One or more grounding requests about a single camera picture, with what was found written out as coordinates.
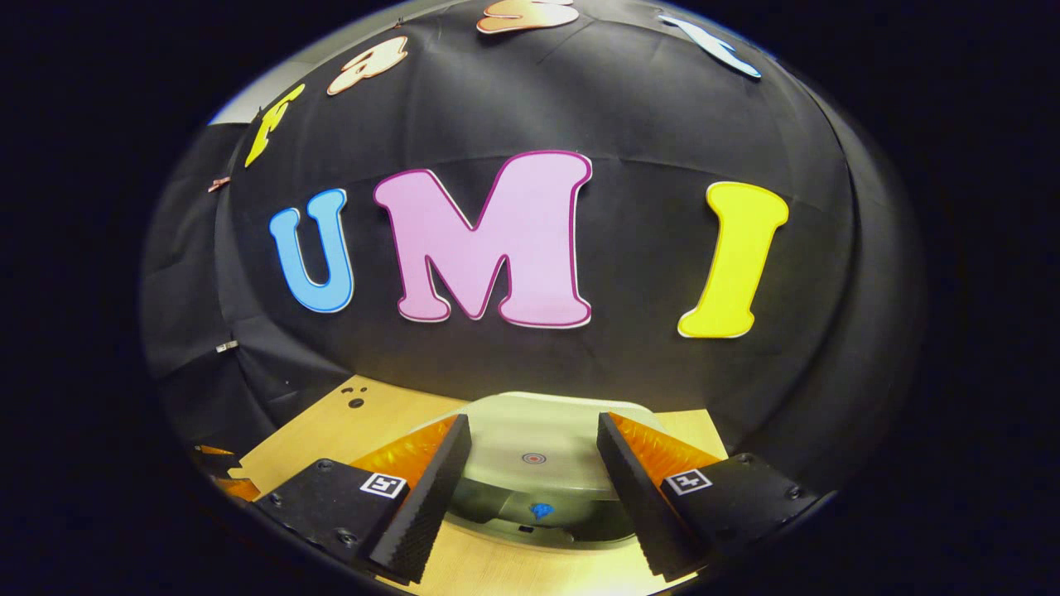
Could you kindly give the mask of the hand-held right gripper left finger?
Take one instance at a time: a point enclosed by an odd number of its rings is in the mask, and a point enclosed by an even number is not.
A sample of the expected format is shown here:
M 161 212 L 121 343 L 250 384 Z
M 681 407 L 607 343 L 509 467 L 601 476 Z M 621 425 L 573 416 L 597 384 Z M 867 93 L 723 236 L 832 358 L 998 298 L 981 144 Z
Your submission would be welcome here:
M 355 463 L 320 458 L 254 506 L 342 565 L 419 584 L 470 448 L 467 416 L 447 416 Z

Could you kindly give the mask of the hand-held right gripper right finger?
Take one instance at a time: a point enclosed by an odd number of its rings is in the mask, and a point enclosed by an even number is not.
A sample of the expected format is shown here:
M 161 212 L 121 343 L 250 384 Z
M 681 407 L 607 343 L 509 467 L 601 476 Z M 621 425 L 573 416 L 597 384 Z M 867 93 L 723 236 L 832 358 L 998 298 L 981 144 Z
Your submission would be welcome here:
M 603 411 L 595 445 L 653 574 L 719 574 L 768 550 L 822 509 L 822 494 L 749 453 L 718 458 Z

